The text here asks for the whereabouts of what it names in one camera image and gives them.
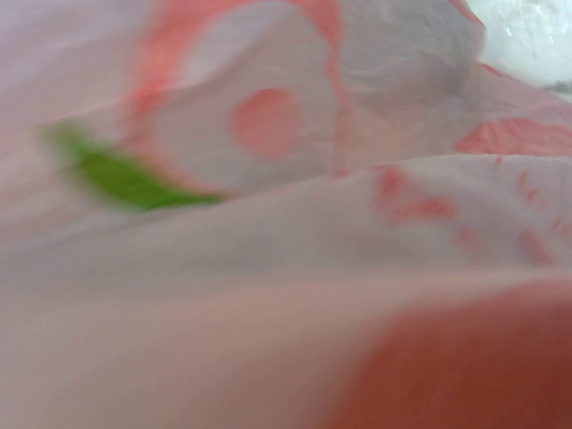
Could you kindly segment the pink plastic bag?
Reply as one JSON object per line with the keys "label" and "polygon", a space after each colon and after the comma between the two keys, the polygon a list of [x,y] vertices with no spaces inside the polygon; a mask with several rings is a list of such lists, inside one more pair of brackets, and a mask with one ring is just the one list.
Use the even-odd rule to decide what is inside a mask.
{"label": "pink plastic bag", "polygon": [[4,1],[4,428],[568,428],[568,1]]}

